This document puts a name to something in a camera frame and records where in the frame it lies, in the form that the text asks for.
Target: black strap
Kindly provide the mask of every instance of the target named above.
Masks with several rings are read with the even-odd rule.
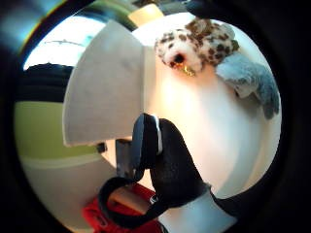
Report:
[[[114,177],[106,181],[101,187],[98,194],[98,205],[101,212],[110,218],[117,225],[125,228],[135,228],[147,221],[150,221],[168,209],[168,205],[163,201],[156,201],[144,215],[141,216],[128,216],[110,210],[107,206],[107,202],[111,193],[119,187],[137,183],[142,179],[144,170],[137,170],[135,172],[134,179],[127,179],[121,177]]]

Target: white wall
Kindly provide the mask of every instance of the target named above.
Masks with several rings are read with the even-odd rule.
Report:
[[[133,35],[152,47],[157,36],[192,18],[188,13],[163,17],[136,29]],[[240,29],[233,29],[240,51],[268,67],[256,44]],[[218,197],[248,188],[270,165],[280,137],[281,115],[266,120],[258,100],[254,96],[237,98],[215,75],[214,67],[188,77],[156,57],[155,75],[145,71],[144,96],[145,112],[168,118],[180,129],[203,180]],[[148,177],[143,184],[152,187]]]

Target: gloved hand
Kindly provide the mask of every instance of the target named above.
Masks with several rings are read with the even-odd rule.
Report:
[[[159,120],[163,151],[151,168],[158,200],[169,208],[180,207],[207,191],[207,185],[195,168],[182,134],[167,119]]]
[[[133,179],[111,178],[100,189],[100,210],[116,224],[134,228],[158,217],[168,208],[180,207],[208,191],[196,170],[183,136],[167,119],[142,114],[135,122],[131,157]],[[155,203],[142,216],[125,216],[108,209],[110,194],[118,187],[137,183],[150,169],[155,188]]]

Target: red fabric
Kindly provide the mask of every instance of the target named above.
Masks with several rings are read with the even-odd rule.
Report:
[[[143,199],[149,201],[150,198],[155,195],[155,193],[146,187],[136,183],[132,187],[132,192],[142,197]],[[126,207],[123,204],[116,203],[114,205],[108,205],[109,209],[115,212],[119,212],[129,216],[139,216],[138,212]],[[144,225],[137,227],[135,229],[122,228],[106,216],[104,216],[98,209],[98,201],[95,198],[87,206],[83,208],[83,216],[88,222],[88,224],[94,229],[93,233],[161,233],[160,224],[158,221],[153,220],[145,223]]]

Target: spotted plush dog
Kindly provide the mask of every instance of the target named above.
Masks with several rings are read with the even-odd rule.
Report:
[[[203,70],[205,64],[218,65],[238,50],[234,32],[228,24],[195,18],[185,28],[164,33],[155,41],[155,53],[165,65],[190,76]]]

